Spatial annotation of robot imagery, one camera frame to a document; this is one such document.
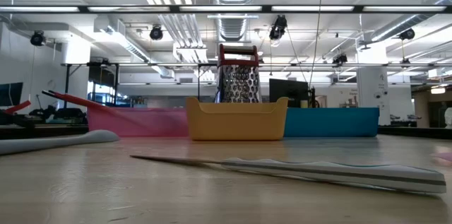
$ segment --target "desk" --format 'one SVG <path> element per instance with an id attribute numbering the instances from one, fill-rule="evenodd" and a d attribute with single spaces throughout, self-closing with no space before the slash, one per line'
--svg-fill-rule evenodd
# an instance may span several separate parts
<path id="1" fill-rule="evenodd" d="M 438 170 L 452 141 L 378 138 L 190 142 L 125 138 L 0 157 L 1 224 L 448 223 L 452 193 L 396 191 L 251 175 L 130 158 L 273 158 Z"/>

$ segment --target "red object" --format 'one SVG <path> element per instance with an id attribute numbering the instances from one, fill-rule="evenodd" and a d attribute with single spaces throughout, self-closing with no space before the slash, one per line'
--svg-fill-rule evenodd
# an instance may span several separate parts
<path id="1" fill-rule="evenodd" d="M 225 59 L 225 54 L 243 54 L 254 57 L 254 60 L 240 60 L 240 59 Z M 252 50 L 240 49 L 238 47 L 226 49 L 223 44 L 220 44 L 220 56 L 218 57 L 218 66 L 223 65 L 246 65 L 259 66 L 259 55 L 257 55 L 257 48 L 253 46 Z"/>
<path id="2" fill-rule="evenodd" d="M 19 111 L 19 110 L 22 110 L 22 109 L 28 107 L 29 105 L 31 105 L 31 102 L 30 102 L 29 100 L 27 100 L 27 101 L 25 101 L 25 102 L 23 102 L 23 103 L 21 103 L 21 104 L 19 104 L 19 105 L 16 105 L 16 106 L 14 106 L 14 107 L 8 108 L 8 109 L 5 110 L 4 112 L 5 112 L 6 114 L 14 114 L 15 112 L 17 112 L 17 111 Z"/>
<path id="3" fill-rule="evenodd" d="M 189 127 L 183 108 L 108 107 L 119 115 L 88 108 L 90 131 L 106 129 L 120 137 L 187 137 Z"/>

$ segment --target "ceiling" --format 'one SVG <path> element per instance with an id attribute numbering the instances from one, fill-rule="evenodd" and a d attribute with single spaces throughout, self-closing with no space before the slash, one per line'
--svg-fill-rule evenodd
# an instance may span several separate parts
<path id="1" fill-rule="evenodd" d="M 195 4 L 211 4 L 211 0 L 192 0 Z M 117 4 L 147 4 L 146 0 L 13 0 L 14 4 L 33 5 L 117 5 Z M 255 4 L 318 4 L 319 0 L 254 0 Z M 322 4 L 426 4 L 428 0 L 322 0 Z M 0 4 L 11 4 L 11 0 L 0 0 Z M 275 14 L 257 14 L 258 19 L 251 19 L 247 30 L 245 45 L 256 45 L 263 52 L 264 58 L 280 57 L 278 62 L 289 62 L 295 55 L 305 62 L 330 61 L 336 53 L 329 53 L 347 37 L 357 37 L 360 32 L 371 32 L 390 23 L 402 15 L 394 14 L 364 14 L 360 18 L 358 14 L 287 14 L 288 32 L 282 37 L 280 45 L 270 48 L 270 43 L 265 39 L 267 30 L 275 20 Z M 95 40 L 93 21 L 96 15 L 17 15 L 14 21 L 17 24 L 27 23 L 67 23 L 88 37 Z M 162 62 L 174 62 L 172 56 L 173 41 L 164 31 L 163 40 L 151 41 L 150 29 L 154 24 L 160 24 L 157 15 L 148 14 L 117 14 L 110 15 L 111 21 L 121 20 L 127 26 L 127 35 L 135 40 L 142 49 L 148 52 L 150 57 L 157 57 Z M 209 59 L 215 58 L 217 32 L 215 21 L 207 19 L 206 15 L 197 14 L 196 21 L 201 31 L 203 42 L 208 48 Z M 319 22 L 319 38 L 316 39 L 317 25 Z M 423 52 L 432 47 L 452 40 L 452 15 L 437 15 L 413 27 L 416 38 L 405 41 L 401 48 L 400 40 L 387 40 L 385 45 L 389 61 L 400 61 L 403 53 L 405 56 Z M 353 46 L 343 49 L 348 55 L 349 62 L 355 60 L 356 50 Z M 96 42 L 93 45 L 92 56 L 108 57 L 111 61 L 130 61 L 130 54 L 120 45 L 114 42 Z M 423 56 L 416 62 L 431 62 L 436 59 L 452 56 L 452 48 L 434 52 Z"/>

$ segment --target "blue bin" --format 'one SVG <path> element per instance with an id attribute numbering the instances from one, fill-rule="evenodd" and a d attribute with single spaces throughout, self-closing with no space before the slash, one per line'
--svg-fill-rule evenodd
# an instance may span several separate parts
<path id="1" fill-rule="evenodd" d="M 374 137 L 379 109 L 288 108 L 284 137 Z"/>

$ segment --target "computer monitor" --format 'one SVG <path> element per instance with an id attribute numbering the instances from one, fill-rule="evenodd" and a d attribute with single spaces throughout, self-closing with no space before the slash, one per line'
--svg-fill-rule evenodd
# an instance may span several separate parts
<path id="1" fill-rule="evenodd" d="M 6 83 L 0 85 L 0 107 L 20 104 L 23 83 Z"/>
<path id="2" fill-rule="evenodd" d="M 302 100 L 308 100 L 309 86 L 306 82 L 270 79 L 270 102 L 288 97 L 288 107 L 301 107 Z"/>

